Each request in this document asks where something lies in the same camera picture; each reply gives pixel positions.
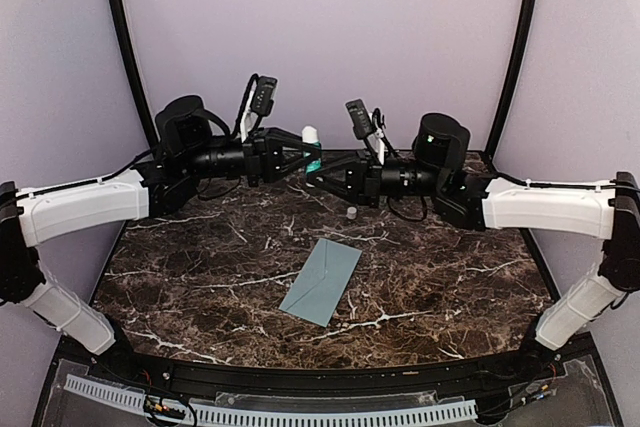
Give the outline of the white green glue stick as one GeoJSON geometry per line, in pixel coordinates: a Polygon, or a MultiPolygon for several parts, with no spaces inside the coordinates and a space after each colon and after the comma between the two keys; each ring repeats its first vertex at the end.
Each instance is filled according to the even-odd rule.
{"type": "Polygon", "coordinates": [[[305,145],[308,145],[308,148],[304,150],[304,156],[312,156],[313,160],[310,161],[305,167],[305,174],[309,175],[313,172],[318,171],[321,168],[322,160],[321,160],[321,142],[319,139],[318,130],[311,126],[307,125],[302,129],[301,132],[302,141],[305,145]]]}

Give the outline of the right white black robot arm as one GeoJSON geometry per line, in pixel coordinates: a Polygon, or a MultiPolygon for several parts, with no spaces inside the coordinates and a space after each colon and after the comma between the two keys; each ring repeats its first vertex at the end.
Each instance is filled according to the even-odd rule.
{"type": "Polygon", "coordinates": [[[470,132],[440,113],[422,116],[409,159],[356,151],[309,174],[310,184],[348,202],[376,206],[380,197],[429,198],[444,222],[473,231],[541,229],[602,240],[602,257],[530,327],[510,360],[521,381],[534,379],[587,323],[639,289],[639,187],[629,172],[612,180],[558,183],[505,173],[474,174],[464,162],[470,132]]]}

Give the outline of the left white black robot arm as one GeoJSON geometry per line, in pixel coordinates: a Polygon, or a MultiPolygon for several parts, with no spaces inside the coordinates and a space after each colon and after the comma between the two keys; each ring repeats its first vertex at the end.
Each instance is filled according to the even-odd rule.
{"type": "Polygon", "coordinates": [[[172,101],[155,122],[158,147],[114,173],[45,188],[1,186],[2,302],[32,310],[102,355],[103,368],[120,383],[140,376],[140,359],[119,345],[126,340],[114,322],[41,266],[38,246],[102,224],[175,213],[198,195],[203,180],[273,183],[321,155],[318,146],[280,128],[233,133],[196,95],[172,101]]]}

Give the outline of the teal paper envelope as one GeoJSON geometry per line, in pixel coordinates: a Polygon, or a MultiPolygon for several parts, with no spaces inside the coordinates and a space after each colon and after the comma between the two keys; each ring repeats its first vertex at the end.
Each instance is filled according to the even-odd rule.
{"type": "Polygon", "coordinates": [[[327,327],[362,251],[321,238],[282,300],[279,309],[327,327]]]}

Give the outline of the white glue stick cap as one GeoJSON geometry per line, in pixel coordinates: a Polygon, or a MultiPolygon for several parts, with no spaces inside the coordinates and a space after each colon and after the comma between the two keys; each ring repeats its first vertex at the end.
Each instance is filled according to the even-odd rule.
{"type": "Polygon", "coordinates": [[[349,220],[356,220],[358,217],[358,209],[356,207],[348,207],[346,216],[349,220]]]}

